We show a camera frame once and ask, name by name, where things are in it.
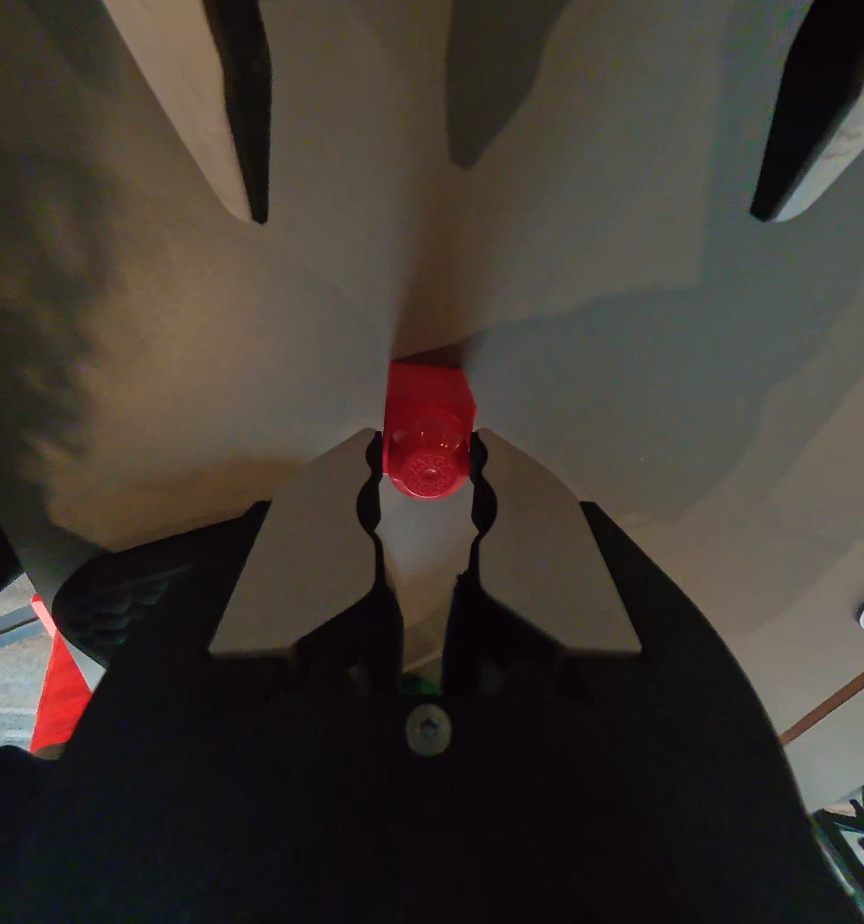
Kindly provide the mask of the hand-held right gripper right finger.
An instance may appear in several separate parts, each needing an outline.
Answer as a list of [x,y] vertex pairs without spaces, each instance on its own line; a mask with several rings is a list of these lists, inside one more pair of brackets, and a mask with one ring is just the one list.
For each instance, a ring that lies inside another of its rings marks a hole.
[[472,434],[472,559],[488,598],[575,654],[634,657],[642,644],[581,504],[495,432]]

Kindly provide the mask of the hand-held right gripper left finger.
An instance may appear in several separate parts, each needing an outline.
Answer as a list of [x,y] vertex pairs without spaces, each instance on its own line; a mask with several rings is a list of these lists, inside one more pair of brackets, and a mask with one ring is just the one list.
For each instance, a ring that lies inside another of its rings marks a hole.
[[363,429],[296,471],[272,498],[230,595],[209,653],[256,656],[290,650],[310,632],[386,587],[383,547],[358,514],[364,489],[379,501]]

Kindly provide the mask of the red building block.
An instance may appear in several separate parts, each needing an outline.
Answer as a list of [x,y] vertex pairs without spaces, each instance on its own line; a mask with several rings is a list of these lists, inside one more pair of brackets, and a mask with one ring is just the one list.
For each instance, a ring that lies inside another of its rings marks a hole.
[[476,405],[462,371],[394,361],[383,421],[383,470],[404,495],[449,497],[469,478]]

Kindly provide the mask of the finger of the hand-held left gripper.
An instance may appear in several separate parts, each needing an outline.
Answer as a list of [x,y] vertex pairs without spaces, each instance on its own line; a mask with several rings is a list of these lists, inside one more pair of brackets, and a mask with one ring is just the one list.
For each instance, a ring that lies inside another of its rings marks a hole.
[[200,1],[105,1],[115,29],[208,186],[245,223],[264,224],[230,127],[227,81]]
[[750,214],[803,214],[863,151],[864,1],[815,1],[788,51]]

